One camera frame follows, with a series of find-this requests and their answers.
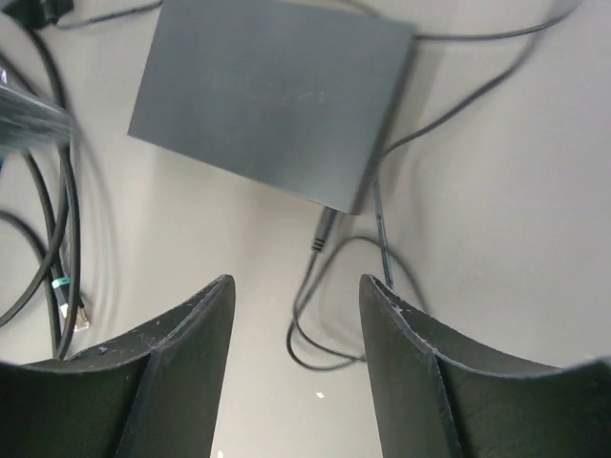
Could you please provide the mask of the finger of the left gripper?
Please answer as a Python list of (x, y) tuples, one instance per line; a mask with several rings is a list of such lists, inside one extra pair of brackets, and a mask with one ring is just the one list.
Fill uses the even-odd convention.
[(73, 136), (71, 116), (37, 96), (1, 86), (1, 155), (33, 147), (68, 144)]

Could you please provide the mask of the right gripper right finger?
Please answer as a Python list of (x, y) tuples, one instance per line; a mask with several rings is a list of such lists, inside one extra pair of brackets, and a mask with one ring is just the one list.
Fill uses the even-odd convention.
[(606, 457), (610, 362), (559, 368), (479, 343), (365, 275), (362, 332), (387, 457)]

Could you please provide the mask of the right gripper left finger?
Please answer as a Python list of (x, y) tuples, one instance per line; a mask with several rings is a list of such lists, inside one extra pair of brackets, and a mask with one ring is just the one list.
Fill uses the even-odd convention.
[(2, 364), (2, 455), (209, 456), (235, 303), (222, 275), (65, 361)]

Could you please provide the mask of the black network switch box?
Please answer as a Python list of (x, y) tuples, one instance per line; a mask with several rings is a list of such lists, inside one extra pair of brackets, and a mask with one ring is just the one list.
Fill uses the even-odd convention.
[(408, 22), (286, 1), (167, 1), (128, 133), (358, 214), (413, 54)]

